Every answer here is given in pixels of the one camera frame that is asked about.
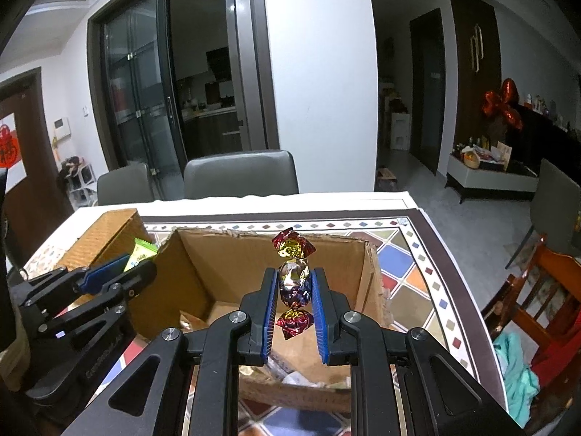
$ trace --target wooden door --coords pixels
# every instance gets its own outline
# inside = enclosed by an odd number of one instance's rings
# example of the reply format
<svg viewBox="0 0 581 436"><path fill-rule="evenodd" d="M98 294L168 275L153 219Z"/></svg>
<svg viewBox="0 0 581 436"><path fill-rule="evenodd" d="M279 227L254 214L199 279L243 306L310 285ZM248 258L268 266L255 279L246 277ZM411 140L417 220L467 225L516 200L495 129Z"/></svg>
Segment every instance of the wooden door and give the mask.
<svg viewBox="0 0 581 436"><path fill-rule="evenodd" d="M436 174L442 146L446 56L440 8L410 21L413 99L410 152Z"/></svg>
<svg viewBox="0 0 581 436"><path fill-rule="evenodd" d="M25 80L0 87L0 119L14 113L26 170L26 177L7 193L4 202L10 233L7 248L17 266L23 266L73 212L57 184L39 81L40 71L36 71Z"/></svg>
<svg viewBox="0 0 581 436"><path fill-rule="evenodd" d="M450 0L458 51L458 110L454 144L486 133L480 107L487 90L502 83L495 9L482 0Z"/></svg>

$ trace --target cabinet handle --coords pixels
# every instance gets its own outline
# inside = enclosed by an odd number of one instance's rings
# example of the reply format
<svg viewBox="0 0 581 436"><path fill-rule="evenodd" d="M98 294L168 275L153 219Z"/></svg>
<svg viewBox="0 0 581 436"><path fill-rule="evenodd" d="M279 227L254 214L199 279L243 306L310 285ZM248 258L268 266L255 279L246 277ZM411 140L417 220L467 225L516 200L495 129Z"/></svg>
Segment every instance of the cabinet handle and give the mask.
<svg viewBox="0 0 581 436"><path fill-rule="evenodd" d="M476 36L480 40L480 58L484 59L484 43L482 42L482 30L480 29L479 25L474 27L474 31L476 32Z"/></svg>
<svg viewBox="0 0 581 436"><path fill-rule="evenodd" d="M476 46L476 58L474 58L474 46ZM478 40L476 36L470 36L470 58L472 60L472 70L477 74L480 71L480 57L478 57Z"/></svg>
<svg viewBox="0 0 581 436"><path fill-rule="evenodd" d="M474 45L472 44L473 39L474 36L470 36L470 60L472 62L472 72L476 72L476 67L474 67Z"/></svg>

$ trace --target red bow decoration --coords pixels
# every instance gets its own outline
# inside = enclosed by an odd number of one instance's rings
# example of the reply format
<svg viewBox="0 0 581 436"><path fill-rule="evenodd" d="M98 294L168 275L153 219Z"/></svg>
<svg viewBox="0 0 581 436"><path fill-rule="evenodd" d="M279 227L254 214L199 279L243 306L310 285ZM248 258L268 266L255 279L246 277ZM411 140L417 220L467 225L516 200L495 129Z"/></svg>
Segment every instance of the red bow decoration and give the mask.
<svg viewBox="0 0 581 436"><path fill-rule="evenodd" d="M516 89L514 80L507 78L505 81L503 81L503 85L500 91L501 95L493 92L492 90L489 90L484 94L482 112L489 118L500 113L506 123L510 124L510 126L518 130L521 130L521 115L519 115L515 109L508 105L508 103L512 101L518 103L518 91Z"/></svg>

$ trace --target wrapped candy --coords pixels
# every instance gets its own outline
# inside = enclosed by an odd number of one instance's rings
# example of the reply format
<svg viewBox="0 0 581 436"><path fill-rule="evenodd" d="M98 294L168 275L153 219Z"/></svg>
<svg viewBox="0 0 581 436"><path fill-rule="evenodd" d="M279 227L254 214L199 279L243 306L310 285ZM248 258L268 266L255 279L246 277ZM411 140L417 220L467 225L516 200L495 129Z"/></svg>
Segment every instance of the wrapped candy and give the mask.
<svg viewBox="0 0 581 436"><path fill-rule="evenodd" d="M278 255L287 258L278 269L278 286L281 301L290 309L280 316L276 324L283 329L285 339L289 339L313 324L313 316L299 308L311 300L312 280L306 258L315 252L315 247L292 228L280 232L272 244Z"/></svg>
<svg viewBox="0 0 581 436"><path fill-rule="evenodd" d="M306 260L289 259L278 270L281 301L293 310L307 306L311 300L311 280Z"/></svg>
<svg viewBox="0 0 581 436"><path fill-rule="evenodd" d="M306 310L287 310L277 320L285 339L290 339L313 325L313 315Z"/></svg>

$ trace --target gray chair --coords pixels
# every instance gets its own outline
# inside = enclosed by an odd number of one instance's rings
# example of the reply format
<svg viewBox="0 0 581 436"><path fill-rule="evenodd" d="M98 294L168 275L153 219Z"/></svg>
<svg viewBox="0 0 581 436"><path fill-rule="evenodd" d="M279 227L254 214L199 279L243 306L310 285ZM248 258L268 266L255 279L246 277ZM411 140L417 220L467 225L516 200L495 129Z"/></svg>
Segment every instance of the gray chair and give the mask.
<svg viewBox="0 0 581 436"><path fill-rule="evenodd" d="M547 247L569 256L580 251L571 244L581 203L581 187L548 160L541 161L539 183L531 202L531 228L505 269L521 252L533 231L547 235Z"/></svg>
<svg viewBox="0 0 581 436"><path fill-rule="evenodd" d="M200 157L184 171L185 198L293 195L298 193L292 155L260 150Z"/></svg>
<svg viewBox="0 0 581 436"><path fill-rule="evenodd" d="M111 170L97 179L99 205L149 203L154 200L149 167L145 163Z"/></svg>

